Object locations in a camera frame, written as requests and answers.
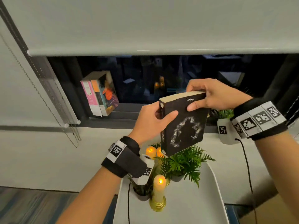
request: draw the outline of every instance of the hand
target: hand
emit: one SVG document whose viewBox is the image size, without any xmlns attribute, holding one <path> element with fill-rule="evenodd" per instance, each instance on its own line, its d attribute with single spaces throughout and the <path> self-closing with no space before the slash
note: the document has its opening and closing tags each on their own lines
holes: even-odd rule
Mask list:
<svg viewBox="0 0 299 224">
<path fill-rule="evenodd" d="M 205 99 L 195 101 L 188 107 L 188 111 L 193 111 L 201 107 L 214 108 L 219 110 L 234 109 L 252 99 L 251 96 L 237 89 L 234 89 L 217 79 L 192 79 L 189 81 L 186 92 L 193 90 L 205 90 Z"/>
<path fill-rule="evenodd" d="M 134 139 L 140 145 L 157 136 L 178 115 L 178 111 L 173 111 L 163 119 L 158 119 L 158 110 L 158 101 L 150 105 L 142 106 L 135 127 L 128 137 Z"/>
</svg>

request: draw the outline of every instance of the forearm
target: forearm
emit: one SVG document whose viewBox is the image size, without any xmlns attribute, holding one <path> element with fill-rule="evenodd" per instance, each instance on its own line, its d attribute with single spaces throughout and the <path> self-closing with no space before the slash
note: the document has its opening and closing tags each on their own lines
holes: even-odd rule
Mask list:
<svg viewBox="0 0 299 224">
<path fill-rule="evenodd" d="M 57 224 L 102 223 L 121 178 L 101 167 L 63 212 Z"/>
<path fill-rule="evenodd" d="M 255 143 L 279 194 L 299 220 L 299 145 L 287 131 Z"/>
</svg>

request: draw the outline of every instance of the white tray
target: white tray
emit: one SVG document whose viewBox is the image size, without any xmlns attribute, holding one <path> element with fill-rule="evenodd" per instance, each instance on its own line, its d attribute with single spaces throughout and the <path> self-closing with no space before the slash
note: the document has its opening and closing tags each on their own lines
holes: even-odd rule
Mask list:
<svg viewBox="0 0 299 224">
<path fill-rule="evenodd" d="M 166 207 L 162 212 L 150 208 L 149 200 L 137 199 L 130 188 L 130 223 L 131 224 L 229 224 L 225 207 L 220 195 L 215 175 L 207 163 L 200 168 L 199 188 L 188 179 L 180 182 L 171 181 L 165 189 Z M 113 224 L 128 223 L 129 180 L 122 180 L 118 195 Z"/>
</svg>

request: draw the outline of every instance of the black pot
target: black pot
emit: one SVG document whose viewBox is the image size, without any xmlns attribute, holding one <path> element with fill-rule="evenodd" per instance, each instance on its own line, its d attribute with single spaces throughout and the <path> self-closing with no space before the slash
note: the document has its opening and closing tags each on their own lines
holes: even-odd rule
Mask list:
<svg viewBox="0 0 299 224">
<path fill-rule="evenodd" d="M 145 195 L 145 196 L 141 196 L 139 195 L 137 192 L 136 192 L 136 189 L 133 187 L 133 190 L 135 192 L 135 195 L 137 196 L 137 198 L 140 200 L 140 201 L 147 201 L 149 198 L 150 198 L 150 195 Z"/>
<path fill-rule="evenodd" d="M 173 180 L 174 182 L 179 182 L 180 180 L 182 180 L 184 177 L 184 175 L 182 176 L 175 176 L 175 175 L 172 175 L 171 176 L 171 180 Z"/>
</svg>

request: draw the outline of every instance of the black cable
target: black cable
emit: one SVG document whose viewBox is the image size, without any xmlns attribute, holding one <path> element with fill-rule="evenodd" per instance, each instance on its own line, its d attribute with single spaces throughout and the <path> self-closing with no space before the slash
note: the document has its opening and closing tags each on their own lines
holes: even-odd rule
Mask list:
<svg viewBox="0 0 299 224">
<path fill-rule="evenodd" d="M 129 220 L 129 224 L 130 224 L 130 212 L 129 212 L 129 195 L 130 195 L 130 187 L 131 187 L 131 179 L 130 179 L 130 183 L 129 183 L 129 190 L 128 190 L 128 220 Z"/>
<path fill-rule="evenodd" d="M 247 156 L 245 153 L 245 148 L 244 145 L 242 143 L 242 141 L 240 139 L 235 138 L 236 141 L 241 142 L 242 148 L 243 148 L 243 152 L 244 152 L 244 156 L 245 156 L 245 161 L 246 161 L 246 165 L 247 165 L 247 170 L 248 170 L 248 179 L 249 179 L 249 185 L 250 185 L 250 190 L 251 190 L 251 194 L 252 194 L 252 204 L 253 204 L 253 211 L 254 211 L 254 217 L 255 217 L 255 223 L 257 224 L 257 216 L 256 216 L 256 210 L 255 210 L 255 199 L 254 199 L 254 194 L 253 194 L 253 189 L 252 189 L 252 184 L 251 184 L 251 178 L 250 178 L 250 171 L 249 171 L 249 165 L 248 165 L 248 160 L 247 160 Z"/>
</svg>

